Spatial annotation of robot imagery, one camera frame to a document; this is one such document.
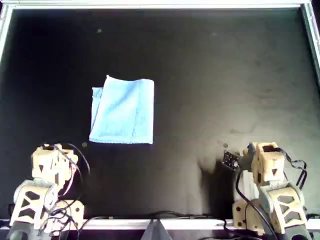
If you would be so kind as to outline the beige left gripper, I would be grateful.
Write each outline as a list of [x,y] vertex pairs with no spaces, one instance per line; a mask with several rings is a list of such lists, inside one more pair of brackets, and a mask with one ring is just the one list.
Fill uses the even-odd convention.
[[63,188],[75,173],[74,164],[78,156],[71,149],[64,149],[61,144],[44,144],[36,148],[31,155],[32,177],[43,179]]

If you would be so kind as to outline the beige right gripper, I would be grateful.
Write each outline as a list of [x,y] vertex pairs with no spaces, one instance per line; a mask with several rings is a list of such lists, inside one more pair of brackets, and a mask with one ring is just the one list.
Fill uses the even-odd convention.
[[275,142],[250,142],[242,153],[250,160],[256,185],[284,181],[285,156]]

